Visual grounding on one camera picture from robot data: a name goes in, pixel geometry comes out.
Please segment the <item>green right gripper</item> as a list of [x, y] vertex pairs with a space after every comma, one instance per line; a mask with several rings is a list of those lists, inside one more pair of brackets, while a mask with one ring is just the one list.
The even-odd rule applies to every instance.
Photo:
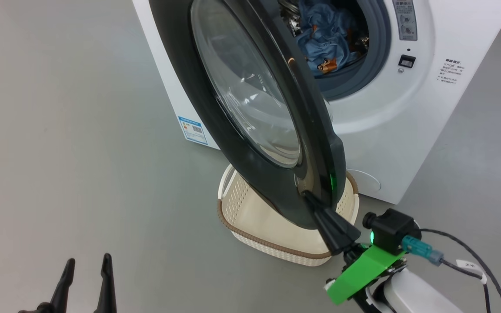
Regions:
[[[361, 236], [358, 228], [316, 198], [312, 192], [303, 192], [303, 197], [330, 255], [348, 253], [358, 245], [357, 240]], [[328, 297], [335, 305], [344, 303], [379, 278], [404, 254], [404, 251], [391, 254], [377, 246], [370, 246], [335, 280], [327, 284], [325, 289]]]

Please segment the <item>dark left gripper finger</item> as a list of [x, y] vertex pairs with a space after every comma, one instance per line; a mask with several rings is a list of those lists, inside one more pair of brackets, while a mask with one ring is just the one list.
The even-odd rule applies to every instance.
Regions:
[[66, 265], [64, 266], [61, 278], [58, 281], [52, 299], [50, 300], [50, 303], [53, 306], [53, 313], [67, 312], [68, 291], [70, 286], [72, 285], [72, 281], [75, 275], [75, 264], [75, 259], [70, 258], [67, 260]]
[[113, 259], [109, 253], [104, 254], [100, 275], [103, 281], [94, 313], [117, 313]]

